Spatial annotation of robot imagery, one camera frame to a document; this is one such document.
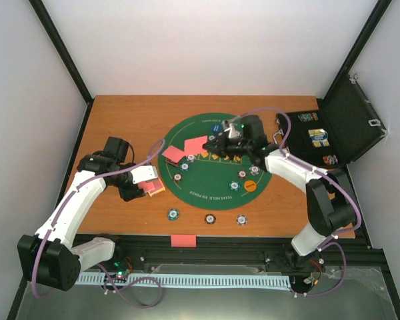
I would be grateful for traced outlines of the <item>red card top seat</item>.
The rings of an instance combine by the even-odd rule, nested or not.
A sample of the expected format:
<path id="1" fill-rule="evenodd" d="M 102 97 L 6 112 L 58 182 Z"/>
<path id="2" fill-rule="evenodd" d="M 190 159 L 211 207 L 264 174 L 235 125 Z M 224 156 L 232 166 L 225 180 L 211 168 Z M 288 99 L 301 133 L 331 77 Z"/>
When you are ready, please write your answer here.
<path id="1" fill-rule="evenodd" d="M 188 155 L 198 155 L 206 152 L 207 150 L 203 148 L 206 142 L 208 142 L 207 135 L 192 139 L 186 139 L 184 141 L 184 154 L 188 156 Z"/>

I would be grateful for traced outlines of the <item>orange big blind button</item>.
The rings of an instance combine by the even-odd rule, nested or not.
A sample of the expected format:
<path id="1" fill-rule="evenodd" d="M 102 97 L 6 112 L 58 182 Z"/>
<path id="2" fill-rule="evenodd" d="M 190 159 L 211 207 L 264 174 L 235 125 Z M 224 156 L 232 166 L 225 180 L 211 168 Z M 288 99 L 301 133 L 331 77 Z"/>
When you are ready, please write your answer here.
<path id="1" fill-rule="evenodd" d="M 247 180 L 244 182 L 243 184 L 244 189 L 246 190 L 246 192 L 254 192 L 257 189 L 257 183 L 253 180 Z"/>

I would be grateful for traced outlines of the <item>blue white chip stack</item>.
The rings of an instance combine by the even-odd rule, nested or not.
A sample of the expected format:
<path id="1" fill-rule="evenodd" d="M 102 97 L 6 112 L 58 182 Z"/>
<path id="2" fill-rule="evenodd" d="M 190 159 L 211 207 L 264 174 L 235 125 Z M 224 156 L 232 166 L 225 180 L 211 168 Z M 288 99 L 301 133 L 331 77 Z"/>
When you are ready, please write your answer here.
<path id="1" fill-rule="evenodd" d="M 236 222 L 238 225 L 246 225 L 247 217 L 245 215 L 238 215 L 236 218 Z"/>

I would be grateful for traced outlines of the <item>green blue 50 chip stack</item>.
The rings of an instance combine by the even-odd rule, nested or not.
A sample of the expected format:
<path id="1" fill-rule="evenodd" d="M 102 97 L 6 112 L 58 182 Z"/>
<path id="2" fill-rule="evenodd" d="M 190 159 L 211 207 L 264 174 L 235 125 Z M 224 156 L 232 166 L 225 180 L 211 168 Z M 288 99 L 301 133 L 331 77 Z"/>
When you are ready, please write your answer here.
<path id="1" fill-rule="evenodd" d="M 179 211 L 177 209 L 170 209 L 167 213 L 167 218 L 170 221 L 175 221 L 179 217 Z"/>

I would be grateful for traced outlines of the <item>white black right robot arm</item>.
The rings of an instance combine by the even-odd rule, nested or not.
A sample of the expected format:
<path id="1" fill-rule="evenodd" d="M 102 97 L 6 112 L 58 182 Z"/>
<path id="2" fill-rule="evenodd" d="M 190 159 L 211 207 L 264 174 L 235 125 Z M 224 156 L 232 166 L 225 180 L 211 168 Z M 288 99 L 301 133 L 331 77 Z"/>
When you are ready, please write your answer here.
<path id="1" fill-rule="evenodd" d="M 314 251 L 323 249 L 348 226 L 361 224 L 361 214 L 347 174 L 340 169 L 317 168 L 292 156 L 282 146 L 268 140 L 263 123 L 256 115 L 224 120 L 222 130 L 203 144 L 204 150 L 221 158 L 249 158 L 251 163 L 277 175 L 304 192 L 307 201 L 306 226 L 285 249 L 285 263 L 297 270 Z"/>

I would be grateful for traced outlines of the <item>red backed card deck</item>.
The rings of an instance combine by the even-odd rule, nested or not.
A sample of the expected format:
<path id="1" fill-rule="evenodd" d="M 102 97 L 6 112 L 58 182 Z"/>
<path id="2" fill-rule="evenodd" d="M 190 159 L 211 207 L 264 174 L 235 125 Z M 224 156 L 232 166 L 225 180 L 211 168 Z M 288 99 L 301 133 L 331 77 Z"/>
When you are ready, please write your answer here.
<path id="1" fill-rule="evenodd" d="M 140 189 L 142 189 L 145 193 L 148 193 L 152 189 L 157 189 L 157 188 L 163 187 L 163 184 L 162 184 L 160 179 L 155 179 L 155 180 L 150 181 L 150 182 L 146 182 L 146 181 L 140 182 L 138 184 L 138 187 Z"/>

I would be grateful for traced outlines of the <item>red card seat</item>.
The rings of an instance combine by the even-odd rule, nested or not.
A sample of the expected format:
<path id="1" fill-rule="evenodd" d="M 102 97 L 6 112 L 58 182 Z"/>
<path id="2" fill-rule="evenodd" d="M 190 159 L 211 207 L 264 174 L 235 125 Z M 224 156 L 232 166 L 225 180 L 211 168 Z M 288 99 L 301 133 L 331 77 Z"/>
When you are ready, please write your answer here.
<path id="1" fill-rule="evenodd" d="M 174 163 L 178 163 L 185 156 L 185 153 L 184 151 L 170 145 L 166 150 L 164 150 L 164 152 L 162 152 L 162 156 Z"/>
<path id="2" fill-rule="evenodd" d="M 184 154 L 188 156 L 188 155 L 198 155 L 206 152 L 207 150 L 203 148 L 206 142 L 208 142 L 207 135 L 192 139 L 186 139 L 184 141 Z"/>

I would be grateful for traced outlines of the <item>triangular all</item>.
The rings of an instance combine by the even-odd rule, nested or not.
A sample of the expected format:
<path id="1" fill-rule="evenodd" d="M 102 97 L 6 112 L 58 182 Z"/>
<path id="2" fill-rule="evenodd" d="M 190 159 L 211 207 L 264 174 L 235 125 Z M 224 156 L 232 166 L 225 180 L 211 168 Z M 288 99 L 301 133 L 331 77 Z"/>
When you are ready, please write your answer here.
<path id="1" fill-rule="evenodd" d="M 170 160 L 170 159 L 166 159 L 165 162 L 166 162 L 167 164 L 169 164 L 169 165 L 174 166 L 174 167 L 179 167 L 179 163 L 178 163 L 178 162 L 174 162 L 174 161 L 172 161 L 172 160 Z"/>

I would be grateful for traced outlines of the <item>blue small blind button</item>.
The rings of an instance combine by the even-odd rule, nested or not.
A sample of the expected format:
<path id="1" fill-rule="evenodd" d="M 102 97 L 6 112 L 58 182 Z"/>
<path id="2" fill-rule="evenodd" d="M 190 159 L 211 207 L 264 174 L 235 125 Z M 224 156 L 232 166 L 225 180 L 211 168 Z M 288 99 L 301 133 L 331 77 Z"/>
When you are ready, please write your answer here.
<path id="1" fill-rule="evenodd" d="M 211 126 L 211 131 L 212 131 L 214 134 L 218 134 L 219 132 L 221 132 L 221 130 L 222 130 L 222 125 L 221 125 L 221 124 L 216 123 L 216 124 L 213 124 L 213 125 Z"/>

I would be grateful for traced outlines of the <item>brown 100 chip stack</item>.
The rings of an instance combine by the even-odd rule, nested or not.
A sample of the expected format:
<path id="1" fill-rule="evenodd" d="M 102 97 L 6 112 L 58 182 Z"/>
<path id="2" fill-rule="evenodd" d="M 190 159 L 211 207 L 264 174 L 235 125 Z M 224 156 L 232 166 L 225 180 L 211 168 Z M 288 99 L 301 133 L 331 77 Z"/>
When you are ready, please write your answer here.
<path id="1" fill-rule="evenodd" d="M 214 224 L 216 222 L 216 216 L 214 216 L 213 214 L 208 214 L 205 216 L 205 222 L 207 224 Z"/>

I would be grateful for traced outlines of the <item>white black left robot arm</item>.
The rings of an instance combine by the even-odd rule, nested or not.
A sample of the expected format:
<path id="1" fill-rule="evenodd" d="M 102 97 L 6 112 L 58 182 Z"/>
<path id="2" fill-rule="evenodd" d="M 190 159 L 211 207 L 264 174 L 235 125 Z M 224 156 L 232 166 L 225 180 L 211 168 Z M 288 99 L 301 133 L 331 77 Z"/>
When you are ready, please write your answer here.
<path id="1" fill-rule="evenodd" d="M 125 251 L 112 235 L 99 235 L 74 246 L 81 222 L 95 200 L 109 186 L 116 187 L 124 201 L 142 197 L 141 182 L 157 178 L 150 160 L 126 163 L 132 146 L 125 140 L 109 137 L 104 148 L 84 156 L 73 182 L 50 218 L 34 235 L 23 235 L 17 250 L 23 276 L 35 295 L 38 285 L 67 291 L 80 273 L 104 262 L 110 268 L 124 264 Z"/>

